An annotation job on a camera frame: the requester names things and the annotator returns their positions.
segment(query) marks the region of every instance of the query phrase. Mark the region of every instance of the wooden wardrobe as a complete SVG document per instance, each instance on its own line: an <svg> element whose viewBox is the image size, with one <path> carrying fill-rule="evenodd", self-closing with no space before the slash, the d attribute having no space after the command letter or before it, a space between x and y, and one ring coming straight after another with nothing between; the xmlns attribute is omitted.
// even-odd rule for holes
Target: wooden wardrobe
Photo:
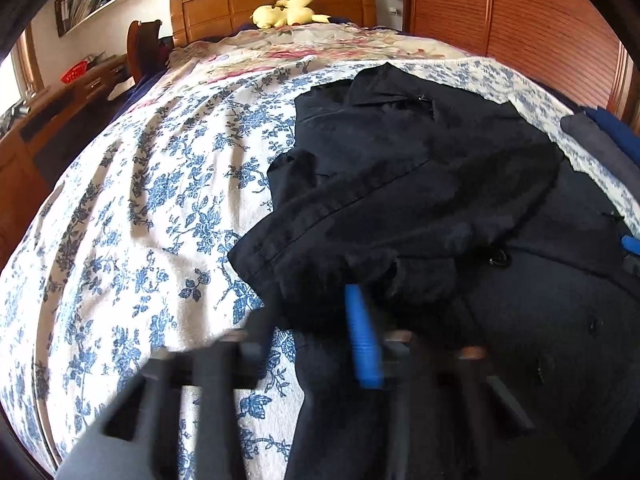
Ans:
<svg viewBox="0 0 640 480"><path fill-rule="evenodd" d="M494 57L629 123L638 111L637 71L589 0L404 0L404 27Z"/></svg>

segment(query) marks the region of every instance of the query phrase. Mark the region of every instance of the yellow plush toy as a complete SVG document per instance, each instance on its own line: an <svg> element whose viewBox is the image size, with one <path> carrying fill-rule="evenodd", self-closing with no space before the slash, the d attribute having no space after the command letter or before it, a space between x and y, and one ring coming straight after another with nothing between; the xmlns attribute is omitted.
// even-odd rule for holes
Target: yellow plush toy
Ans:
<svg viewBox="0 0 640 480"><path fill-rule="evenodd" d="M309 9L308 4L313 0L278 0L276 7L284 7L282 10L287 16L287 25L306 25L311 22L329 23L330 16L316 14Z"/></svg>
<svg viewBox="0 0 640 480"><path fill-rule="evenodd" d="M258 28L281 27L287 23L287 15L280 7L263 5L254 10L251 15Z"/></svg>
<svg viewBox="0 0 640 480"><path fill-rule="evenodd" d="M258 28L283 25L306 25L311 22L329 23L329 16L309 9L313 0L278 0L275 7L263 5L254 10L251 18Z"/></svg>

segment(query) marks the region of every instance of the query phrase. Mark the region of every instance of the bedspread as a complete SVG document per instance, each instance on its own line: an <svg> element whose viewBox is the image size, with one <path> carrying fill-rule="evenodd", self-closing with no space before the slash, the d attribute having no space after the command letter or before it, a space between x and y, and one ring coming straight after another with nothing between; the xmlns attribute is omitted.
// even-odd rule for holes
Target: bedspread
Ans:
<svg viewBox="0 0 640 480"><path fill-rule="evenodd" d="M232 75L235 68L220 60L227 46L197 43L188 56L174 55L172 69L143 101L68 168L0 276L0 373L9 379L0 400L48 470L154 348L202 346L260 307L226 254L271 210L266 170L294 142L293 99L383 62L302 52L270 68L246 58L243 73ZM567 108L538 86L485 58L392 63L497 102L511 100L640 234L638 204L562 133ZM303 400L295 355L291 334L276 332L260 387L237 392L250 476L284 475ZM179 449L185 479L194 475L197 409L197 391L188 388Z"/></svg>

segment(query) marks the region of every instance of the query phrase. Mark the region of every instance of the black jacket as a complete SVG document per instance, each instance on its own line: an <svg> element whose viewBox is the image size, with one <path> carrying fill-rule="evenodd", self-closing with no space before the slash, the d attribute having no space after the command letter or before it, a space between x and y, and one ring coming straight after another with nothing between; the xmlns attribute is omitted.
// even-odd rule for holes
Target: black jacket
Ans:
<svg viewBox="0 0 640 480"><path fill-rule="evenodd" d="M386 398L354 382L347 283L432 346L487 345L584 470L601 466L640 399L640 286L601 190L510 103L389 64L313 88L296 113L268 171L274 212L229 253L296 330L288 477L383 471ZM510 266L490 264L500 250ZM468 450L446 433L419 443L434 449L422 478L464 478Z"/></svg>

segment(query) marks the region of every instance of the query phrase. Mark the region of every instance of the black button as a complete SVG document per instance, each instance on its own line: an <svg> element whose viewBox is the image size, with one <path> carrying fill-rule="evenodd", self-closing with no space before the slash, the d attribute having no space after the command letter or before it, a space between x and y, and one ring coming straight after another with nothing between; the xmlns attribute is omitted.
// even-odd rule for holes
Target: black button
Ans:
<svg viewBox="0 0 640 480"><path fill-rule="evenodd" d="M537 359L536 375L540 384L544 385L555 370L556 360L551 355L546 354Z"/></svg>
<svg viewBox="0 0 640 480"><path fill-rule="evenodd" d="M489 252L489 264L494 267L509 267L511 257L503 249L493 248Z"/></svg>
<svg viewBox="0 0 640 480"><path fill-rule="evenodd" d="M602 320L597 318L597 317L592 317L589 320L589 333L594 336L597 337L600 335L600 328L602 327L603 323Z"/></svg>

